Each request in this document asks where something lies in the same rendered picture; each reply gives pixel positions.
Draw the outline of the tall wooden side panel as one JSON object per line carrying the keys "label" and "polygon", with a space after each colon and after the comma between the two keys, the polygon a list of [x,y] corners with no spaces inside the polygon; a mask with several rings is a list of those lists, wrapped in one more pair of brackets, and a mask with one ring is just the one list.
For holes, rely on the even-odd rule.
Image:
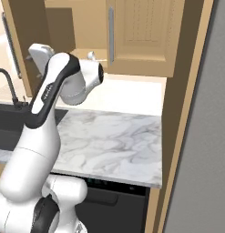
{"label": "tall wooden side panel", "polygon": [[162,188],[149,192],[144,233],[163,233],[214,2],[185,1],[174,76],[167,80],[162,112]]}

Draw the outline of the black dishwasher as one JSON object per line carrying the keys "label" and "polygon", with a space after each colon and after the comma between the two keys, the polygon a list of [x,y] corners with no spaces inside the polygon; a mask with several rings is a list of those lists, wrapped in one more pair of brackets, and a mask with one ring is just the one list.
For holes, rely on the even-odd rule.
{"label": "black dishwasher", "polygon": [[88,233],[144,233],[149,187],[84,177],[90,189],[118,194],[115,206],[83,203],[76,206],[79,219]]}

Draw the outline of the black sink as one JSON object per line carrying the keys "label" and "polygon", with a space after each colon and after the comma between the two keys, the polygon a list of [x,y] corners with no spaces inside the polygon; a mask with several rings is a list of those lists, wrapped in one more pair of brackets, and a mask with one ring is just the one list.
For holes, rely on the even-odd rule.
{"label": "black sink", "polygon": [[57,154],[60,149],[57,124],[66,113],[55,110],[55,106],[44,106],[34,113],[30,106],[0,104],[0,149],[22,148],[41,155]]}

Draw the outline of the wooden panelled cabinet door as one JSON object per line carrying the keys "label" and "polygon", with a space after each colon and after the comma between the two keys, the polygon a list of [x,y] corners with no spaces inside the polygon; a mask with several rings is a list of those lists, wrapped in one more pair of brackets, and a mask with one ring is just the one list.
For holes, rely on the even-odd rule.
{"label": "wooden panelled cabinet door", "polygon": [[[107,0],[107,71],[172,77],[185,0]],[[109,63],[108,9],[114,9],[114,62]]]}

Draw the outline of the black tap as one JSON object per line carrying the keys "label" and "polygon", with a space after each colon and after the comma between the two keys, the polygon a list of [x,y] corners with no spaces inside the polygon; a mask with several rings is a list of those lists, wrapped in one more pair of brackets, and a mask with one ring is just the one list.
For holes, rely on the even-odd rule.
{"label": "black tap", "polygon": [[28,106],[28,103],[25,100],[23,100],[23,101],[18,100],[16,93],[15,93],[15,89],[14,89],[14,85],[13,85],[11,76],[8,74],[8,72],[5,69],[0,68],[0,73],[2,73],[6,78],[6,81],[8,83],[8,86],[9,86],[9,89],[11,92],[12,101],[13,101],[15,109],[22,109],[23,107]]}

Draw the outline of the wooden wall cabinet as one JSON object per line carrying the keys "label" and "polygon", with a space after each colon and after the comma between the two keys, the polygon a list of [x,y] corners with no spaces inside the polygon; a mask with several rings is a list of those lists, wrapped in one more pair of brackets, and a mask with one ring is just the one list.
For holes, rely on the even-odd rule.
{"label": "wooden wall cabinet", "polygon": [[85,58],[93,51],[107,70],[107,0],[45,0],[50,46]]}

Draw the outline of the grey fridge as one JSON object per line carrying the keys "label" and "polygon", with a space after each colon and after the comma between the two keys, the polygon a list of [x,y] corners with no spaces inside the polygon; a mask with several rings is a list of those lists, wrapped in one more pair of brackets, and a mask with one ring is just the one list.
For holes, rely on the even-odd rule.
{"label": "grey fridge", "polygon": [[215,0],[163,233],[225,233],[225,0]]}

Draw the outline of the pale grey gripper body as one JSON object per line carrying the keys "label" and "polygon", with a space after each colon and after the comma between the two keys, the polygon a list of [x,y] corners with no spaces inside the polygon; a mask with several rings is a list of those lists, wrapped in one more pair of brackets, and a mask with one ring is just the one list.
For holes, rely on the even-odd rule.
{"label": "pale grey gripper body", "polygon": [[55,54],[54,49],[49,45],[34,43],[28,48],[28,60],[33,61],[38,69],[37,77],[42,77],[48,60]]}

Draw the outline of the wooden cabinet door, swung open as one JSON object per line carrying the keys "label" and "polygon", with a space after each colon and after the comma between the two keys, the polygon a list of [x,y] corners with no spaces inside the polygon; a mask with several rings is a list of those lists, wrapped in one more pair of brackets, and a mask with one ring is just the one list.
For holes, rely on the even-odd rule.
{"label": "wooden cabinet door, swung open", "polygon": [[32,96],[40,78],[38,69],[29,56],[33,43],[50,45],[45,0],[1,0],[11,33],[15,55],[20,68],[26,95]]}

